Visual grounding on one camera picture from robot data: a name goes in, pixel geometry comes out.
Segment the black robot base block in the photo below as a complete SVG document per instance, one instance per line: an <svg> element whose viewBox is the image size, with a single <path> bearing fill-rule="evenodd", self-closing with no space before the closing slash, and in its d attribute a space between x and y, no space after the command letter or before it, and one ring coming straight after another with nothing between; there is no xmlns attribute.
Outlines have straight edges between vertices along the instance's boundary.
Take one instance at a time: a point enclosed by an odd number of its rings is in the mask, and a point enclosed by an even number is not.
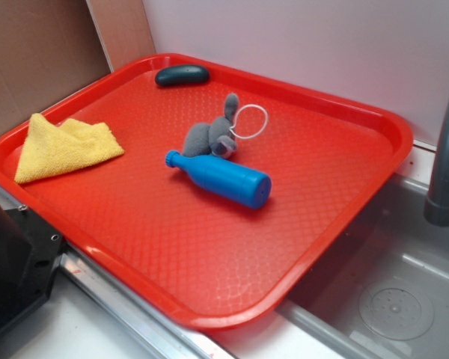
<svg viewBox="0 0 449 359"><path fill-rule="evenodd" d="M0 336L49 300L63 248L34 210L0 206Z"/></svg>

